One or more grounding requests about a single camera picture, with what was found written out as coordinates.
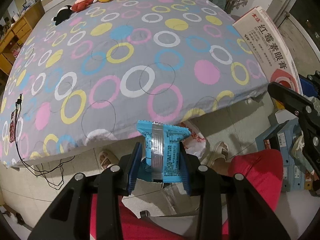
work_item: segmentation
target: beige sandal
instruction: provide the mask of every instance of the beige sandal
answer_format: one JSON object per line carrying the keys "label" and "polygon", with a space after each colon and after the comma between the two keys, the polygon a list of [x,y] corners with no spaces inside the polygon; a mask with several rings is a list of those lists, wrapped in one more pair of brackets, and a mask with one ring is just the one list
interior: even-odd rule
{"label": "beige sandal", "polygon": [[214,164],[214,161],[218,158],[223,158],[224,160],[226,160],[228,157],[228,152],[229,152],[228,144],[226,144],[223,141],[218,142],[214,148],[214,152],[212,156],[210,157],[207,163],[207,166],[212,167]]}
{"label": "beige sandal", "polygon": [[99,163],[100,167],[105,170],[112,165],[118,164],[119,159],[110,150],[103,150],[99,153]]}

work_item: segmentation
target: bed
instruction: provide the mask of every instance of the bed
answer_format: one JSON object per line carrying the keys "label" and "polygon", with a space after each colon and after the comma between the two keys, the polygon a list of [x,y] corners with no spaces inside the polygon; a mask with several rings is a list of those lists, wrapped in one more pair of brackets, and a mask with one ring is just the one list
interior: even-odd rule
{"label": "bed", "polygon": [[55,26],[47,12],[22,47],[0,109],[0,159],[30,164],[139,136],[137,120],[176,124],[255,97],[267,80],[234,20],[208,0],[94,3]]}

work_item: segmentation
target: black cable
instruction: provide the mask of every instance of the black cable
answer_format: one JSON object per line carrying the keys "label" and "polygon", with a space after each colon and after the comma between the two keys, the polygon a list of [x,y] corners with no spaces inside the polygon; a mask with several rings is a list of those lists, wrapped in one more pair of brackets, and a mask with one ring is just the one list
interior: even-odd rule
{"label": "black cable", "polygon": [[[15,144],[16,144],[16,148],[17,148],[17,152],[18,152],[18,156],[19,156],[19,158],[20,158],[20,161],[21,161],[22,164],[28,169],[28,171],[30,171],[34,176],[36,176],[36,177],[43,176],[43,177],[45,178],[45,180],[47,181],[48,185],[49,185],[51,188],[54,188],[55,190],[60,190],[61,187],[64,185],[64,178],[63,178],[63,171],[64,171],[64,169],[63,169],[63,165],[64,165],[65,163],[71,162],[71,161],[75,158],[75,156],[73,156],[73,158],[72,158],[71,160],[65,161],[65,162],[61,162],[62,159],[60,159],[59,165],[56,166],[54,169],[52,169],[52,170],[50,170],[50,171],[44,170],[42,164],[41,164],[41,166],[42,166],[42,171],[40,171],[39,168],[38,168],[38,170],[35,170],[35,169],[32,168],[28,163],[26,163],[24,160],[22,160],[21,155],[20,155],[20,152],[19,152],[19,147],[18,147],[17,139],[16,139],[16,138],[17,138],[17,136],[16,136],[17,120],[19,119],[20,113],[21,113],[21,103],[22,103],[21,96],[22,96],[22,94],[20,94],[20,98],[19,98],[19,99],[17,100],[17,102],[16,102],[16,109],[15,109],[15,112],[16,112],[16,113],[15,113],[15,123],[14,123],[14,141],[15,141]],[[35,174],[32,170],[30,170],[29,168],[31,168],[33,171],[39,172],[40,174],[39,174],[39,175],[36,175],[36,174]],[[46,177],[45,175],[48,174],[48,173],[50,173],[50,172],[53,172],[54,170],[56,170],[56,169],[58,169],[58,168],[60,168],[60,172],[61,172],[61,181],[60,181],[60,183],[59,183],[58,185],[56,185],[56,184],[48,181],[48,179],[47,179],[47,177]]]}

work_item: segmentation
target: blue gripper pad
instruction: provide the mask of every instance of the blue gripper pad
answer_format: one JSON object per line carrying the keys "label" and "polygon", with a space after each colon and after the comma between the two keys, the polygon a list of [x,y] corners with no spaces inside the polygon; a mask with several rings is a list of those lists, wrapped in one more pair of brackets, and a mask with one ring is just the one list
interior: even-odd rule
{"label": "blue gripper pad", "polygon": [[140,162],[142,159],[142,145],[141,145],[141,143],[139,143],[138,148],[136,149],[136,151],[132,152],[132,154],[134,155],[134,159],[133,159],[133,162],[132,162],[129,174],[128,174],[128,186],[127,186],[127,191],[129,193],[129,195],[134,190],[134,187],[135,187],[136,181],[137,181]]}
{"label": "blue gripper pad", "polygon": [[191,195],[190,176],[187,170],[186,160],[180,152],[180,174],[182,178],[183,188],[188,195]]}

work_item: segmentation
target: cardboard box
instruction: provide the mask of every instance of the cardboard box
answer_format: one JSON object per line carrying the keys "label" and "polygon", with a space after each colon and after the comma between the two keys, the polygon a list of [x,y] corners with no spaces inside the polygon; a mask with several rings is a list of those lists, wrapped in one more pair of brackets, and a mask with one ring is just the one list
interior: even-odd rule
{"label": "cardboard box", "polygon": [[265,10],[251,9],[233,24],[259,62],[269,82],[277,82],[302,95],[299,75],[281,33]]}

